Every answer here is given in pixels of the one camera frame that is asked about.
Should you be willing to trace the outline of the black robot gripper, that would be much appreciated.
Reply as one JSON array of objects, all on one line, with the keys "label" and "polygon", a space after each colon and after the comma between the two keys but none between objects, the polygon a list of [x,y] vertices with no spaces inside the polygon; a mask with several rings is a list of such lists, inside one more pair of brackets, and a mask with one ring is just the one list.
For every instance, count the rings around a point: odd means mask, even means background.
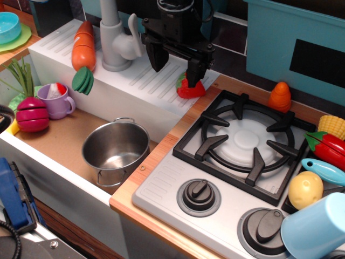
[{"label": "black robot gripper", "polygon": [[197,52],[188,54],[188,88],[194,88],[204,78],[206,70],[213,67],[213,46],[207,40],[201,27],[212,20],[214,8],[207,1],[209,13],[203,16],[202,1],[157,1],[159,18],[144,18],[144,42],[152,68],[159,72],[169,60],[166,47],[173,52],[186,54],[189,49]]}]

